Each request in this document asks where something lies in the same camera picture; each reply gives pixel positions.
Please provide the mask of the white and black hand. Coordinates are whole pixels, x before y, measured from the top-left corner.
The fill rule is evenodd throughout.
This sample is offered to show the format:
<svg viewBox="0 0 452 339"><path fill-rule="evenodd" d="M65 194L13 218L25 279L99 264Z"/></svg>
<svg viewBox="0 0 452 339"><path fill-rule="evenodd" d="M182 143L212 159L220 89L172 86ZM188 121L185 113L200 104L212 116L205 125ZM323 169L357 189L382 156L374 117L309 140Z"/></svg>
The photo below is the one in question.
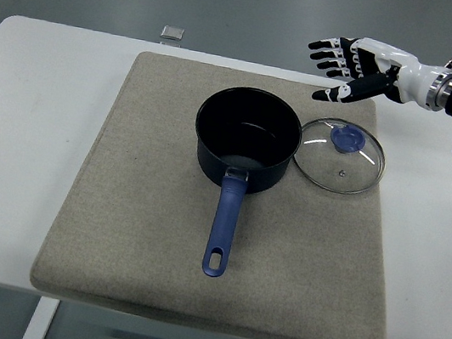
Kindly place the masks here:
<svg viewBox="0 0 452 339"><path fill-rule="evenodd" d="M422 64L413 54L372 38L327 38L311 42L310 59L330 78L345 83L313 93L318 101L352 103L384 94L428 109L431 86L446 67Z"/></svg>

